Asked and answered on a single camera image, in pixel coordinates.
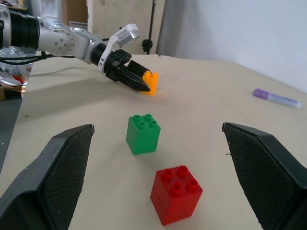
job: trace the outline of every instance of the red lego brick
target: red lego brick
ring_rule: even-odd
[[[151,200],[157,214],[166,225],[193,214],[202,188],[184,165],[157,171]]]

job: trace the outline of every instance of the wooden board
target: wooden board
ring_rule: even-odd
[[[153,0],[87,0],[88,30],[100,38],[108,38],[129,23],[135,23],[141,37],[123,47],[132,54],[145,54],[142,42],[148,39]],[[151,54],[156,53],[165,0],[156,0],[153,18]]]
[[[0,101],[5,101],[4,88],[0,86]]]
[[[86,0],[62,0],[62,20],[66,25],[70,21],[87,23]]]
[[[159,73],[156,96],[134,92],[78,59],[34,64],[0,174],[0,195],[50,138],[94,124],[82,193],[70,230],[164,230],[149,199],[157,170],[185,164],[204,192],[191,218],[169,230],[261,230],[239,184],[222,132],[234,122],[274,134],[307,166],[307,110],[256,98],[259,87],[307,104],[306,94],[230,62],[158,55],[133,59]],[[128,117],[161,126],[155,153],[133,156]]]

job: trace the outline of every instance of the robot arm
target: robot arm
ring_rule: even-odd
[[[97,65],[99,72],[134,90],[150,90],[142,80],[148,69],[130,61],[132,55],[119,49],[140,36],[135,24],[121,28],[105,45],[101,38],[82,28],[21,14],[0,4],[0,33],[0,48],[30,47],[57,57],[71,55],[87,64]]]

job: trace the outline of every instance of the green lego brick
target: green lego brick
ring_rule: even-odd
[[[132,154],[154,152],[157,149],[160,126],[150,114],[129,117],[126,142]]]

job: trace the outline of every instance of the floor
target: floor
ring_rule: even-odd
[[[0,173],[22,102],[20,93],[6,91],[6,97],[0,102]]]

